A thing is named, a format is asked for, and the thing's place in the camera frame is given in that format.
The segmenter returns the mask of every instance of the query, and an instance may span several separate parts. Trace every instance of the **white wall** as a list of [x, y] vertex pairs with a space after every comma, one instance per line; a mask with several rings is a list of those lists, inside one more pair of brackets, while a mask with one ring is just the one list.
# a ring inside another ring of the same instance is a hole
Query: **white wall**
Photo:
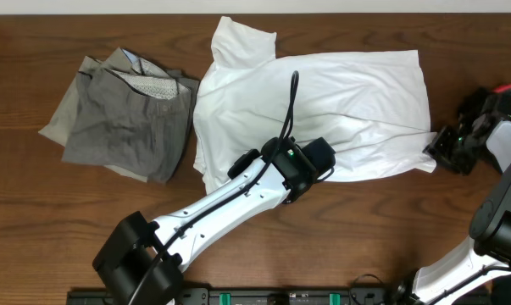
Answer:
[[511, 12], [511, 0], [0, 0], [0, 14]]

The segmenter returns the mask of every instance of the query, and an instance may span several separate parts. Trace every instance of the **wooden table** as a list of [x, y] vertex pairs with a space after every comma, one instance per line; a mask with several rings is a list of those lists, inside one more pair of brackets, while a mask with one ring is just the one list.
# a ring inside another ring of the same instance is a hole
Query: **wooden table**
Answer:
[[[278, 33], [279, 56], [418, 49], [434, 130], [454, 124], [463, 96], [511, 82], [511, 14], [238, 15]], [[119, 220], [147, 219], [204, 196], [195, 137], [174, 178], [144, 184], [102, 167], [61, 163], [37, 131], [85, 55], [127, 47], [202, 78], [217, 15], [0, 17], [0, 304], [63, 304], [72, 288], [103, 287], [92, 260]], [[186, 278], [217, 287], [347, 286], [362, 273], [400, 279], [467, 235], [498, 181], [437, 169], [323, 183], [262, 213], [205, 251]]]

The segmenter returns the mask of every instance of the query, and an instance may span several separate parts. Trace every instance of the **gray fabric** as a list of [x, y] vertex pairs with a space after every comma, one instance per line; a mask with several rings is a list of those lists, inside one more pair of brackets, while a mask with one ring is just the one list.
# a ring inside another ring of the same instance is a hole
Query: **gray fabric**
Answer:
[[[135, 74], [135, 72], [131, 69], [131, 61], [125, 56], [121, 48], [117, 48], [104, 62], [85, 57], [79, 68], [79, 72], [92, 75], [95, 71], [102, 67], [114, 68], [119, 71]], [[78, 90], [76, 89], [76, 79], [74, 79], [70, 83], [69, 89], [67, 89], [67, 92], [63, 96], [61, 103], [59, 103], [55, 113], [53, 113], [50, 123], [44, 126], [39, 133], [48, 139], [65, 146], [69, 139], [69, 134], [72, 131], [72, 127], [76, 122], [78, 100], [79, 97]], [[147, 182], [147, 177], [136, 175], [118, 166], [105, 165], [105, 167], [113, 170], [113, 172], [117, 174], [131, 177], [142, 182]]]
[[[180, 101], [180, 103], [184, 104], [185, 107], [189, 110], [188, 111], [188, 119], [187, 121], [182, 121], [172, 128], [167, 127], [167, 130], [163, 131], [163, 136], [167, 137], [169, 134], [176, 134], [178, 128], [182, 128], [182, 126], [185, 126], [185, 137], [183, 138], [183, 142], [180, 143], [181, 139], [176, 139], [177, 141], [173, 142], [175, 143], [173, 147], [166, 147], [164, 150], [167, 152], [168, 157], [163, 158], [161, 160], [156, 160], [155, 162], [160, 162], [160, 165], [155, 173], [152, 173], [151, 179], [159, 180], [159, 181], [165, 181], [167, 180], [174, 172], [175, 166], [177, 165], [178, 161], [175, 161], [176, 159], [180, 158], [181, 155], [181, 149], [185, 146], [186, 138], [189, 136], [190, 128], [191, 128], [191, 122], [192, 122], [192, 112], [195, 107], [196, 99], [197, 99], [197, 89], [199, 81], [197, 80], [190, 80], [187, 78], [182, 77], [181, 70], [178, 69], [160, 69], [156, 65], [152, 64], [151, 62], [148, 62], [147, 60], [140, 58], [136, 56], [133, 53], [130, 53], [122, 48], [117, 48], [104, 62], [100, 62], [96, 59], [92, 58], [84, 58], [84, 61], [79, 68], [80, 72], [89, 74], [89, 75], [95, 75], [98, 70], [100, 69], [111, 69], [114, 71], [119, 71], [123, 73], [127, 73], [129, 75], [134, 75], [134, 77], [125, 77], [126, 79], [135, 79], [137, 75], [144, 74], [144, 75], [151, 75], [151, 76], [157, 76], [160, 79], [175, 79], [177, 80], [177, 87], [178, 92], [181, 94], [173, 100], [170, 100], [172, 103], [174, 100]], [[63, 99], [61, 100], [61, 103], [59, 104], [58, 108], [56, 109], [55, 113], [53, 114], [52, 119], [50, 120], [50, 123], [46, 125], [42, 130], [39, 131], [40, 134], [43, 136], [65, 146], [67, 141], [69, 140], [69, 135], [71, 131], [73, 130], [73, 127], [75, 125], [75, 122], [78, 118], [78, 109], [79, 107], [79, 92], [77, 89], [77, 82], [78, 77], [76, 77], [72, 83], [69, 86], [69, 89], [65, 93]], [[144, 92], [144, 88], [141, 90], [135, 91], [137, 94], [142, 94], [143, 96], [148, 95], [149, 92]], [[161, 122], [159, 121], [159, 124], [162, 126], [167, 126], [167, 122]], [[139, 175], [132, 171], [129, 171], [128, 169], [121, 168], [119, 165], [116, 164], [101, 164], [104, 165], [106, 168], [113, 170], [114, 172], [123, 175], [128, 176], [143, 182], [147, 181], [146, 175]], [[135, 167], [133, 169], [137, 172], [143, 172]]]
[[[100, 66], [101, 62], [85, 57], [78, 71], [93, 74]], [[76, 90], [76, 79], [74, 79], [70, 83], [69, 89], [64, 94], [55, 113], [53, 113], [50, 123], [39, 130], [38, 133], [65, 146], [72, 126], [76, 122], [77, 107], [78, 91]]]
[[133, 91], [112, 71], [78, 74], [78, 118], [63, 161], [115, 165], [165, 182], [173, 174], [186, 141], [192, 93], [170, 100]]

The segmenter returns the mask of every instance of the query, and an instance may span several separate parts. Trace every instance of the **white t-shirt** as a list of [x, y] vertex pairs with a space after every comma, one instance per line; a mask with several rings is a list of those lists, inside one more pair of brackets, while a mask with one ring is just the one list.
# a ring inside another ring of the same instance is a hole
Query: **white t-shirt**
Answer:
[[207, 193], [224, 185], [231, 165], [278, 136], [291, 75], [300, 74], [292, 136], [301, 147], [323, 136], [336, 151], [328, 181], [431, 172], [422, 153], [430, 133], [428, 97], [417, 51], [320, 53], [275, 58], [276, 34], [222, 17], [214, 62], [197, 95], [194, 167]]

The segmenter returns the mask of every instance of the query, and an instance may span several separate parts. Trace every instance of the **wire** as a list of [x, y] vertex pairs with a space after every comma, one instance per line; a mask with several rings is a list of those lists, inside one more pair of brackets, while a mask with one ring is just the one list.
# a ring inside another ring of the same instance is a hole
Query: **wire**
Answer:
[[268, 167], [272, 164], [274, 161], [275, 156], [280, 151], [281, 142], [284, 138], [286, 138], [286, 130], [287, 126], [289, 125], [289, 131], [287, 132], [287, 137], [289, 134], [291, 134], [292, 129], [292, 108], [295, 103], [295, 97], [297, 96], [297, 87], [298, 87], [298, 71], [293, 72], [291, 77], [291, 91], [289, 96], [289, 107], [287, 108], [287, 114], [286, 119], [283, 122], [283, 127], [281, 128], [280, 136], [278, 137], [278, 142], [276, 143], [276, 146], [274, 148], [274, 151], [270, 155], [270, 158], [266, 164], [264, 164], [263, 168], [258, 172], [257, 176], [255, 176], [255, 179], [252, 180], [252, 182], [248, 183], [246, 186], [244, 186], [240, 191], [237, 191], [232, 196], [227, 197], [223, 201], [215, 204], [213, 207], [203, 211], [190, 221], [188, 221], [185, 225], [182, 225], [179, 229], [176, 230], [176, 232], [170, 237], [170, 239], [164, 244], [163, 248], [160, 252], [157, 253], [155, 258], [153, 258], [152, 264], [150, 264], [150, 267], [147, 269], [146, 273], [142, 276], [140, 283], [138, 283], [138, 286], [136, 287], [135, 291], [133, 292], [133, 295], [129, 301], [129, 305], [135, 304], [136, 297], [138, 296], [141, 287], [144, 285], [144, 283], [147, 281], [147, 278], [149, 275], [153, 272], [155, 268], [157, 268], [157, 265], [161, 260], [163, 259], [164, 255], [167, 253], [169, 247], [180, 237], [182, 237], [186, 230], [189, 230], [194, 224], [196, 224], [200, 219], [203, 219], [204, 217], [208, 216], [218, 208], [223, 207], [227, 203], [233, 201], [234, 199], [238, 198], [240, 195], [243, 195], [247, 193], [264, 175], [264, 172], [268, 169]]
[[334, 166], [330, 168], [330, 173], [328, 175], [326, 175], [325, 177], [321, 178], [321, 179], [317, 179], [315, 181], [315, 183], [321, 183], [325, 180], [327, 180], [330, 176], [332, 176], [332, 174], [334, 174]]
[[465, 286], [467, 286], [469, 283], [473, 282], [474, 280], [477, 280], [483, 275], [488, 274], [491, 271], [511, 271], [511, 268], [509, 267], [499, 267], [499, 266], [490, 266], [490, 267], [483, 267], [481, 270], [479, 270], [477, 273], [471, 275], [468, 279], [463, 280], [460, 282], [460, 284], [456, 285], [455, 287], [449, 289], [448, 291], [444, 291], [441, 295], [439, 295], [437, 298], [433, 299], [432, 301], [426, 303], [426, 305], [435, 305], [439, 301], [443, 300], [446, 297], [449, 297], [453, 293], [461, 290]]
[[292, 131], [292, 107], [291, 105], [295, 102], [295, 98], [297, 97], [297, 88], [298, 88], [298, 71], [293, 72], [291, 77], [291, 90], [289, 91], [289, 107], [291, 108], [291, 112], [289, 113], [289, 109], [287, 109], [286, 114], [286, 122], [289, 120], [289, 130], [287, 131], [287, 134], [285, 138], [287, 139], [291, 135]]
[[[353, 282], [351, 282], [351, 288], [353, 288], [353, 286], [355, 286], [355, 284], [357, 284], [358, 280], [361, 280], [361, 279], [363, 279], [363, 278], [365, 278], [365, 277], [371, 277], [371, 278], [374, 278], [374, 279], [376, 279], [377, 281], [379, 281], [379, 282], [380, 282], [380, 284], [381, 284], [382, 286], [384, 286], [384, 285], [385, 285], [385, 284], [383, 284], [383, 281], [382, 281], [382, 280], [380, 280], [380, 278], [379, 278], [379, 277], [377, 277], [377, 276], [375, 276], [375, 275], [373, 275], [373, 274], [362, 274], [362, 275], [359, 275], [359, 276], [357, 277], [357, 279], [355, 279]], [[357, 305], [362, 305], [361, 303], [359, 303], [359, 302], [357, 301], [357, 297], [356, 297], [355, 295], [350, 294], [349, 296], [350, 296], [350, 297], [351, 297], [351, 299], [355, 302], [355, 304], [357, 304]], [[384, 303], [384, 302], [379, 302], [379, 303], [377, 303], [376, 305], [382, 305], [383, 303]]]

